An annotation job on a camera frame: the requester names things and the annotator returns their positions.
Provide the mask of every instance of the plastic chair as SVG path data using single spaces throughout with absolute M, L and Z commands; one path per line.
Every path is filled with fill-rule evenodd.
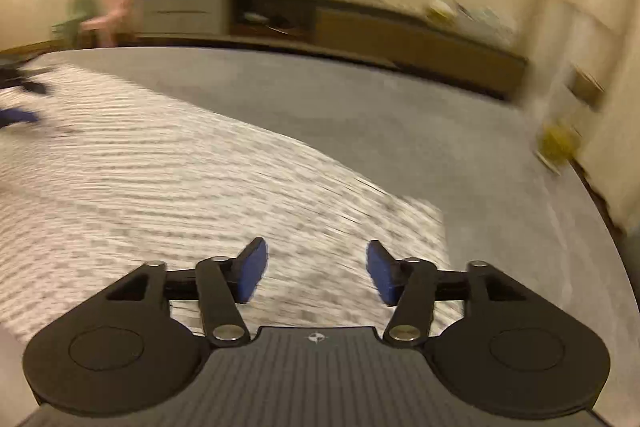
M 61 40 L 66 49 L 77 48 L 80 25 L 99 13 L 97 0 L 66 0 L 68 20 L 52 27 L 54 40 Z
M 101 48 L 113 48 L 116 45 L 116 29 L 129 17 L 132 0 L 102 0 L 106 14 L 84 21 L 82 31 L 96 30 Z

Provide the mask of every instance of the baseboard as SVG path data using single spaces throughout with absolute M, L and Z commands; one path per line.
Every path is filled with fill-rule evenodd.
M 60 48 L 60 41 L 44 41 L 26 44 L 8 50 L 0 50 L 0 55 L 28 55 L 31 53 L 50 52 Z

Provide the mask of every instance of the black circular disc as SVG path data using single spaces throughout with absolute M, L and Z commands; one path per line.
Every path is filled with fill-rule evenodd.
M 24 374 L 41 401 L 82 415 L 161 403 L 193 378 L 199 363 L 191 331 L 130 301 L 63 315 L 33 337 L 23 357 Z
M 506 307 L 465 317 L 434 341 L 440 380 L 479 409 L 549 419 L 592 407 L 609 374 L 602 340 L 572 317 Z

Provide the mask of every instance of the gray floor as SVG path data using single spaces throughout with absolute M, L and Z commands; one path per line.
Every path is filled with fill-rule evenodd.
M 603 337 L 612 372 L 596 410 L 616 426 L 640 424 L 640 316 L 622 263 L 575 173 L 554 178 L 534 158 L 516 109 L 395 73 L 259 52 L 120 48 L 41 60 L 291 136 L 434 204 L 455 268 L 485 259 Z

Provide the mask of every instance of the ribbed gray panel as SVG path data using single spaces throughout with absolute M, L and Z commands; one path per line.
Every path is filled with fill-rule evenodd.
M 314 343 L 311 333 L 325 339 Z M 263 328 L 249 346 L 214 352 L 198 378 L 158 407 L 119 418 L 45 406 L 24 427 L 602 427 L 586 412 L 521 421 L 469 406 L 415 351 L 371 328 Z

